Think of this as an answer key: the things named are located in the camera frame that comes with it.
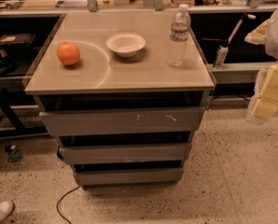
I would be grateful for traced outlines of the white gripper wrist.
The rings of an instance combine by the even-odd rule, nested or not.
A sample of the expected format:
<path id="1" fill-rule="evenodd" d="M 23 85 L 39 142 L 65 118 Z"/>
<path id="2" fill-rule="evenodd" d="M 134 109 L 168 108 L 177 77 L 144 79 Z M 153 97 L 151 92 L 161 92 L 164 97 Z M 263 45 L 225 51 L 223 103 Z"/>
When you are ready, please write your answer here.
<path id="1" fill-rule="evenodd" d="M 265 20 L 248 33 L 244 41 L 254 45 L 264 45 L 269 21 Z M 269 68 L 259 69 L 254 92 L 247 108 L 246 119 L 250 123 L 261 125 L 278 111 L 278 61 Z"/>

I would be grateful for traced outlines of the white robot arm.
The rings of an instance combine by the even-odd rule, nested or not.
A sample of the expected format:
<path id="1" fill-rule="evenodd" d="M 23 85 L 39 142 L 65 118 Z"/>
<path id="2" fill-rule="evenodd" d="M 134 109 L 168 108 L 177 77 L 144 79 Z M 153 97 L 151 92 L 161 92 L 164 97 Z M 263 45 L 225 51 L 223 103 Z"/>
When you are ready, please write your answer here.
<path id="1" fill-rule="evenodd" d="M 276 59 L 270 68 L 259 69 L 255 94 L 247 108 L 246 119 L 261 125 L 278 111 L 278 8 L 244 40 L 254 45 L 264 45 L 266 53 Z"/>

